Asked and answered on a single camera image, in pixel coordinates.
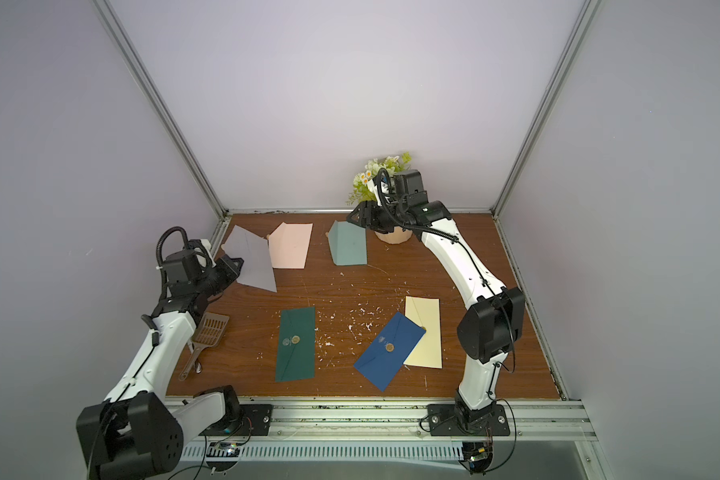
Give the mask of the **mint green envelope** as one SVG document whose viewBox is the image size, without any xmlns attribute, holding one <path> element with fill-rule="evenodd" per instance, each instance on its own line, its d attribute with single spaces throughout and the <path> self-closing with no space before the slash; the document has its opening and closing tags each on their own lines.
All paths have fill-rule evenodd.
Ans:
<svg viewBox="0 0 720 480">
<path fill-rule="evenodd" d="M 332 260 L 337 266 L 367 264 L 366 230 L 346 221 L 335 221 L 327 233 Z"/>
</svg>

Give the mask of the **grey envelope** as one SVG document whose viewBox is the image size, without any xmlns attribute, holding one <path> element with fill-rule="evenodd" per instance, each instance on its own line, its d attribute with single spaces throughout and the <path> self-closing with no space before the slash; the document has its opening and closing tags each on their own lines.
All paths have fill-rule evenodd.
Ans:
<svg viewBox="0 0 720 480">
<path fill-rule="evenodd" d="M 222 249 L 230 258 L 244 263 L 237 282 L 272 293 L 277 292 L 274 271 L 266 239 L 235 225 Z"/>
</svg>

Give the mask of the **pink envelope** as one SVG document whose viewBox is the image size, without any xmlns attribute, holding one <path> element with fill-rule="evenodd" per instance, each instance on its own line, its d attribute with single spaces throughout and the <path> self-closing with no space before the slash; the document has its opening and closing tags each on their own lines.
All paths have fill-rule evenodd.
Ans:
<svg viewBox="0 0 720 480">
<path fill-rule="evenodd" d="M 304 269 L 313 225 L 281 223 L 267 236 L 274 269 Z"/>
</svg>

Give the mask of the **dark green envelope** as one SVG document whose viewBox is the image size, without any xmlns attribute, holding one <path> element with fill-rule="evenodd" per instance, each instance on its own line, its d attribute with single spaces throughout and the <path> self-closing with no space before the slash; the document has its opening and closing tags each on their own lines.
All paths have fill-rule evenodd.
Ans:
<svg viewBox="0 0 720 480">
<path fill-rule="evenodd" d="M 312 379 L 315 375 L 316 310 L 283 310 L 279 325 L 275 381 Z"/>
</svg>

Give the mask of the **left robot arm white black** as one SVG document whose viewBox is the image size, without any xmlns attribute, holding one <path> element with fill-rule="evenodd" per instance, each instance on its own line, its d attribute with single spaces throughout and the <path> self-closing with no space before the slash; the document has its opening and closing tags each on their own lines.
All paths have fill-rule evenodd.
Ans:
<svg viewBox="0 0 720 480">
<path fill-rule="evenodd" d="M 185 445 L 207 429 L 234 431 L 242 408 L 230 386 L 206 390 L 170 411 L 164 403 L 182 350 L 212 296 L 241 273 L 240 258 L 222 256 L 190 284 L 184 297 L 167 298 L 126 373 L 105 399 L 82 410 L 76 431 L 90 479 L 146 479 L 173 471 Z"/>
</svg>

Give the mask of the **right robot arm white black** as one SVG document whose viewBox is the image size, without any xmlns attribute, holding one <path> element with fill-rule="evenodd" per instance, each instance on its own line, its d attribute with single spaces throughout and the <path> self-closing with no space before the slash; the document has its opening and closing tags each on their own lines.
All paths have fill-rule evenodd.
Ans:
<svg viewBox="0 0 720 480">
<path fill-rule="evenodd" d="M 485 267 L 463 239 L 451 213 L 439 201 L 399 213 L 375 201 L 360 202 L 347 216 L 377 233 L 396 227 L 412 231 L 439 260 L 464 301 L 457 337 L 466 354 L 455 396 L 453 421 L 465 432 L 486 427 L 498 406 L 497 383 L 504 362 L 522 336 L 525 296 L 508 288 Z"/>
</svg>

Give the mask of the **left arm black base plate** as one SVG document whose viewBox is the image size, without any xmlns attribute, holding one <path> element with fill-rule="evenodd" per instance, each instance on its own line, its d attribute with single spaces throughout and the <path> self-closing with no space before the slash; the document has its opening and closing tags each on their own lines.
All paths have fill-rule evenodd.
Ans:
<svg viewBox="0 0 720 480">
<path fill-rule="evenodd" d="M 266 437 L 273 417 L 273 405 L 265 403 L 243 404 L 237 419 L 222 418 L 203 431 L 206 436 Z"/>
</svg>

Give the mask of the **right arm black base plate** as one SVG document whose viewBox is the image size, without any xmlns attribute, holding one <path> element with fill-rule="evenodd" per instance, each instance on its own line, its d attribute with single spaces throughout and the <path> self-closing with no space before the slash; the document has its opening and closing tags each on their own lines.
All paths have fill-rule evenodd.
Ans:
<svg viewBox="0 0 720 480">
<path fill-rule="evenodd" d="M 497 402 L 480 410 L 461 404 L 430 404 L 421 424 L 432 436 L 507 437 L 511 433 L 510 419 Z"/>
</svg>

